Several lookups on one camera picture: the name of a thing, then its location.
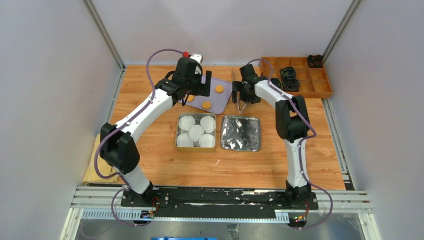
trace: blue object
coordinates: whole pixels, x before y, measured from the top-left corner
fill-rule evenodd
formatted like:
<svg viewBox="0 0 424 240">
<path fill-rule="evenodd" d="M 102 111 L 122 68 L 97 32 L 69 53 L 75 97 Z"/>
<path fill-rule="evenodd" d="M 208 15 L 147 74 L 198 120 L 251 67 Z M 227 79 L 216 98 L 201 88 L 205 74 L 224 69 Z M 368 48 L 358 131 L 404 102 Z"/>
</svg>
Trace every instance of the blue object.
<svg viewBox="0 0 424 240">
<path fill-rule="evenodd" d="M 217 240 L 216 237 L 152 237 L 151 240 Z"/>
</svg>

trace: white disc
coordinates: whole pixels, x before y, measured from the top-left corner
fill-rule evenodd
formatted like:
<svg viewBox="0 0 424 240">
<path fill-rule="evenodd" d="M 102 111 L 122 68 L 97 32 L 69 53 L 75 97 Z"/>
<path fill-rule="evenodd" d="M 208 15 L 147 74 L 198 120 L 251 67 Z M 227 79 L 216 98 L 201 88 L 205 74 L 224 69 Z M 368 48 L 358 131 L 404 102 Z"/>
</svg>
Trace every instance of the white disc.
<svg viewBox="0 0 424 240">
<path fill-rule="evenodd" d="M 190 140 L 187 133 L 183 133 L 176 137 L 176 146 L 177 147 L 194 147 L 193 141 Z"/>
<path fill-rule="evenodd" d="M 193 142 L 199 141 L 200 137 L 205 133 L 200 125 L 193 125 L 188 131 L 188 136 Z"/>
<path fill-rule="evenodd" d="M 205 134 L 200 137 L 199 145 L 201 148 L 213 148 L 215 147 L 215 137 L 210 134 Z"/>
<path fill-rule="evenodd" d="M 190 128 L 196 123 L 192 116 L 183 116 L 179 119 L 178 127 L 184 131 L 189 131 Z"/>
<path fill-rule="evenodd" d="M 214 118 L 211 116 L 204 116 L 200 120 L 200 126 L 207 134 L 212 133 L 215 130 L 216 125 Z"/>
</svg>

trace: gray floor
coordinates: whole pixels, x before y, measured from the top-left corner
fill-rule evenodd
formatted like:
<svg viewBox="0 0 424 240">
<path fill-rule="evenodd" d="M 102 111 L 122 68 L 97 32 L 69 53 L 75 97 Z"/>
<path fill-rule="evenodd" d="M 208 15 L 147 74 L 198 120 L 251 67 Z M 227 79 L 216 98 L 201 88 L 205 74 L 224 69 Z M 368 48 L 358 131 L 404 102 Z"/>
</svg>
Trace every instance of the gray floor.
<svg viewBox="0 0 424 240">
<path fill-rule="evenodd" d="M 310 213 L 308 225 L 318 222 L 321 217 Z M 157 221 L 144 227 L 129 227 L 114 220 L 84 220 L 83 232 L 94 236 L 109 226 L 113 227 L 97 239 L 150 240 L 165 236 L 178 238 L 207 238 L 218 240 L 365 240 L 361 223 L 355 213 L 334 213 L 321 226 L 302 231 L 288 229 L 287 225 L 276 223 L 223 223 L 223 222 L 170 222 Z M 76 240 L 84 237 L 78 233 Z"/>
</svg>

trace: yellow round object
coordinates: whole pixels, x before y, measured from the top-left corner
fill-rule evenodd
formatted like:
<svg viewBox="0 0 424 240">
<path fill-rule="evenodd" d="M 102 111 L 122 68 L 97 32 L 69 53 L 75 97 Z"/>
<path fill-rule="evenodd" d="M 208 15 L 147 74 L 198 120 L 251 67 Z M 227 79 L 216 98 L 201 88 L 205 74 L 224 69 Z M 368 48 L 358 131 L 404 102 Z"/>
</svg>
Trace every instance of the yellow round object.
<svg viewBox="0 0 424 240">
<path fill-rule="evenodd" d="M 193 102 L 194 99 L 195 99 L 195 96 L 188 95 L 187 102 Z"/>
<path fill-rule="evenodd" d="M 224 87 L 222 85 L 216 86 L 215 87 L 215 92 L 217 92 L 219 94 L 222 93 L 222 92 L 224 92 Z"/>
<path fill-rule="evenodd" d="M 204 101 L 204 102 L 201 104 L 201 107 L 202 107 L 203 109 L 210 109 L 210 108 L 211 108 L 211 103 L 210 103 L 209 101 Z"/>
</svg>

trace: purple mat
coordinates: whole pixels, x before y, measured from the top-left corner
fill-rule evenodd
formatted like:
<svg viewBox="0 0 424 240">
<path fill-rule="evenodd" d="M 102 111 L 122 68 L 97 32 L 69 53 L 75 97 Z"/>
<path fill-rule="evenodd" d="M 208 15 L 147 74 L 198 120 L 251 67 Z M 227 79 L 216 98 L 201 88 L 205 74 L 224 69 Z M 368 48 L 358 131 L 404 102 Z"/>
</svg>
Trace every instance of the purple mat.
<svg viewBox="0 0 424 240">
<path fill-rule="evenodd" d="M 205 80 L 205 76 L 203 75 L 201 77 L 201 82 L 205 83 Z M 218 85 L 224 87 L 223 92 L 217 93 L 215 91 L 215 87 Z M 225 110 L 225 107 L 227 106 L 228 100 L 230 99 L 232 89 L 233 85 L 231 84 L 231 82 L 212 77 L 212 79 L 210 80 L 210 96 L 194 96 L 194 100 L 191 102 L 187 102 L 186 105 L 213 114 L 222 114 Z M 202 103 L 205 101 L 210 102 L 211 107 L 209 109 L 204 109 L 202 107 Z"/>
</svg>

